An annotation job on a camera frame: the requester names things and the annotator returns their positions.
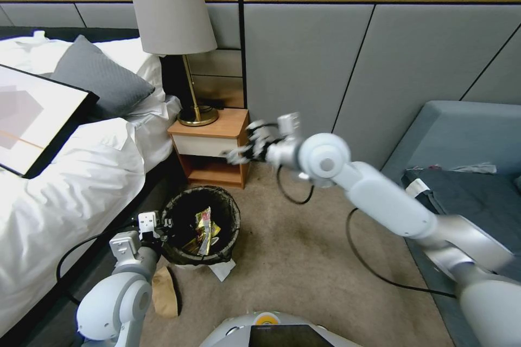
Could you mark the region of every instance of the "wooden nightstand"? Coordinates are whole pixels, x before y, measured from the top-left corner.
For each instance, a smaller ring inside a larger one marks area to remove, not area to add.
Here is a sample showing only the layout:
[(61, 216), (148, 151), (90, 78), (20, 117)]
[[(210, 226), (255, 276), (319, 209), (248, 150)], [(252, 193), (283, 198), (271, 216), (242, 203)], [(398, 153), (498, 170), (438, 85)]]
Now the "wooden nightstand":
[(248, 110), (225, 108), (212, 124), (190, 127), (175, 122), (168, 133), (189, 183), (244, 188), (249, 164), (229, 165), (222, 153), (247, 142)]

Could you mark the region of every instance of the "lampshade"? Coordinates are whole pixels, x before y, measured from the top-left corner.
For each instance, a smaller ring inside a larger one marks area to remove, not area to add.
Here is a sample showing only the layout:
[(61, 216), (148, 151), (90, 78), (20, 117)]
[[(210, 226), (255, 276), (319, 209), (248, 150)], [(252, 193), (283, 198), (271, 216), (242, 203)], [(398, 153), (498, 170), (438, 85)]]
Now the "lampshade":
[(205, 0), (133, 0), (147, 53), (191, 54), (217, 48)]

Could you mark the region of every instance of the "white drawer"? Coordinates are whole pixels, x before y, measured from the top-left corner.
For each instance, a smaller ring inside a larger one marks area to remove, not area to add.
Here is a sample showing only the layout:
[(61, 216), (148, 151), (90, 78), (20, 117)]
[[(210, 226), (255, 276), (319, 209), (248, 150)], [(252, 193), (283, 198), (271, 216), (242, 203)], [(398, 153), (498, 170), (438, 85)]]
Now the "white drawer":
[(237, 147), (234, 138), (212, 138), (173, 135), (175, 147), (180, 155), (223, 157)]

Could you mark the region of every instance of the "snack wrapper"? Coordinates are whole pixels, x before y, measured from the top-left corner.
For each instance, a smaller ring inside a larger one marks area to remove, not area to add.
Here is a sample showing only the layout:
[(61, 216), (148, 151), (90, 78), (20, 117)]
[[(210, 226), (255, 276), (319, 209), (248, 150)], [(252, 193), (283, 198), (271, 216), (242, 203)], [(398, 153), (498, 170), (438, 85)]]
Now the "snack wrapper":
[(196, 229), (198, 237), (202, 236), (201, 247), (199, 248), (197, 255), (205, 256), (210, 253), (210, 243), (212, 239), (212, 220), (210, 219), (210, 213), (211, 209), (208, 208), (195, 215), (196, 220), (199, 220)]
[(183, 246), (186, 252), (194, 255), (208, 255), (210, 246), (218, 241), (219, 238), (215, 236), (219, 234), (221, 228), (215, 222), (211, 221), (210, 216), (210, 207), (195, 215), (195, 223), (197, 226), (195, 231), (197, 232), (197, 237)]

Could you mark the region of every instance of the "framed picture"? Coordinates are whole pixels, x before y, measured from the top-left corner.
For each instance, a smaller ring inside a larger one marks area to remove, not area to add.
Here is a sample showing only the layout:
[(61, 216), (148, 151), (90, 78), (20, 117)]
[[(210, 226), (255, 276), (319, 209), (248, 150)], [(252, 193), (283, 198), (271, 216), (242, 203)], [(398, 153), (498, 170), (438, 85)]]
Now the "framed picture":
[(0, 65), (0, 166), (24, 178), (39, 175), (98, 99)]

